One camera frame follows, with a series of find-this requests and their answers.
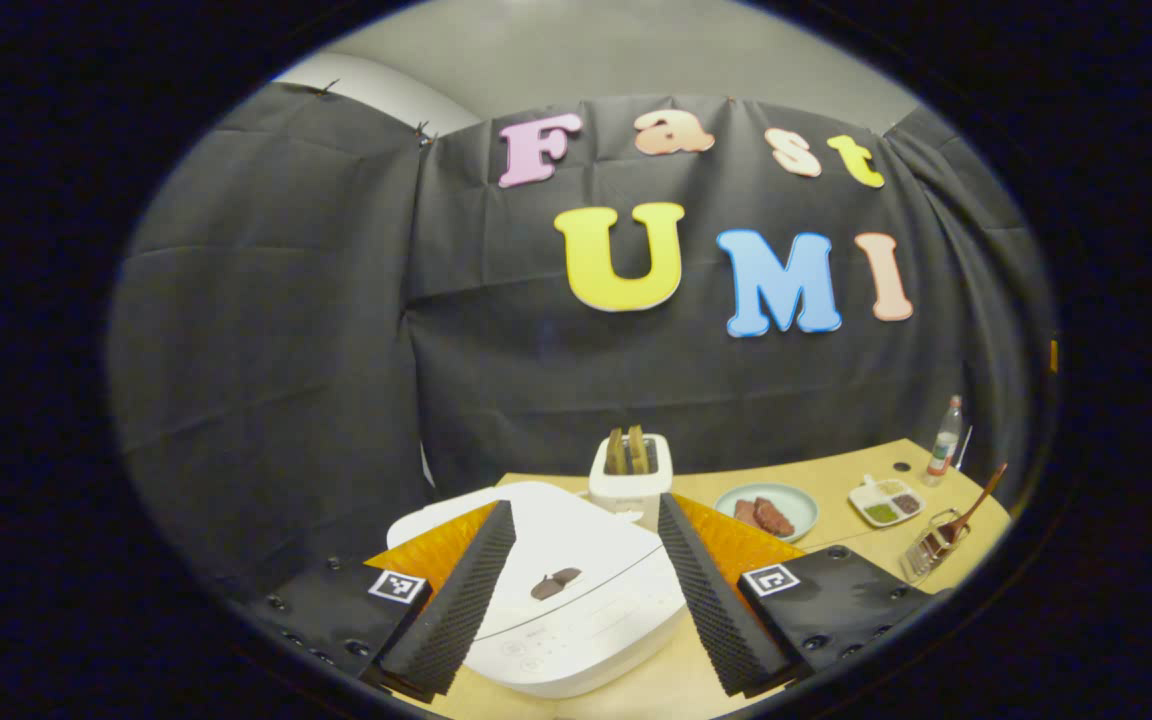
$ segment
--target light wood tabletop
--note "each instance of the light wood tabletop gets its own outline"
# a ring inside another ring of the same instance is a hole
[[[950,508],[964,511],[980,494],[980,484],[952,468],[940,486],[924,486],[923,468],[927,465],[929,455],[927,450],[909,439],[901,439],[864,450],[786,465],[675,475],[672,492],[713,507],[718,498],[730,488],[751,483],[778,483],[801,488],[813,498],[820,514],[817,524],[795,546],[805,552],[814,552],[832,544],[841,544],[900,578],[900,553],[927,529],[932,516]],[[910,470],[896,470],[893,468],[896,462],[905,462]],[[888,478],[905,480],[923,497],[925,509],[904,523],[881,529],[870,526],[847,501],[847,493],[859,486],[867,473],[879,482]],[[571,492],[585,491],[589,484],[589,478],[585,477],[508,473],[500,479],[498,486],[529,480],[552,483]],[[1007,510],[993,498],[988,498],[972,516],[972,533],[918,589],[934,593],[963,582],[1002,536],[1009,521]],[[498,717],[518,720],[630,720],[658,717],[707,720],[763,700],[775,692],[781,691],[774,689],[753,698],[745,698],[741,694],[728,697],[723,694],[689,615],[657,655],[620,679],[582,696],[544,700],[503,688],[468,667],[461,667],[447,696],[438,696],[431,703],[396,697],[456,720],[488,720]]]

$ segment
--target steak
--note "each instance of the steak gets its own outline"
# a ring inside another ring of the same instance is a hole
[[[741,523],[763,530],[763,526],[758,524],[758,520],[755,517],[753,502],[748,500],[737,500],[735,516],[736,520],[741,521]]]
[[[755,520],[758,520],[759,526],[773,533],[773,536],[786,537],[794,535],[794,525],[790,524],[790,521],[786,520],[785,515],[781,515],[781,511],[765,497],[759,497],[755,500]]]

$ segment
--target black cloth backdrop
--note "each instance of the black cloth backdrop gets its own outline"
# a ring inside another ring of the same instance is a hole
[[[642,154],[634,120],[662,108],[691,111],[717,144]],[[567,111],[584,128],[558,173],[502,190],[500,128]],[[781,169],[770,127],[799,132],[823,175]],[[842,132],[873,152],[881,190],[826,146]],[[202,138],[132,238],[109,326],[120,442],[165,536],[220,588],[262,592],[332,553],[379,551],[399,515],[506,471],[585,473],[616,425],[662,433],[691,473],[929,446],[961,393],[964,470],[1024,471],[1055,332],[1046,274],[1006,192],[931,113],[884,138],[757,101],[613,97],[417,138],[275,83]],[[554,217],[615,209],[613,263],[637,276],[650,258],[631,211],[659,200],[685,211],[672,300],[581,304]],[[728,336],[717,236],[736,228],[781,260],[797,233],[828,237],[842,327]],[[914,318],[873,317],[863,232],[896,238]]]

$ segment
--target yellow letter u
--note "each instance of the yellow letter u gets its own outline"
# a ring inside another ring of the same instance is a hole
[[[642,278],[626,279],[612,267],[612,225],[616,210],[567,210],[554,218],[554,227],[567,241],[567,282],[585,305],[608,313],[646,310],[662,304],[679,289],[682,258],[679,251],[679,220],[682,205],[675,202],[644,202],[634,209],[634,219],[646,225],[652,270]]]

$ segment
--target black foam pad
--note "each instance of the black foam pad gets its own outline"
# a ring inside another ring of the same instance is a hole
[[[723,582],[700,537],[669,493],[660,495],[658,532],[723,692],[753,696],[787,680],[790,660]]]
[[[470,541],[447,584],[381,657],[380,667],[391,681],[387,684],[420,700],[447,694],[483,624],[513,541],[513,510],[502,500]]]

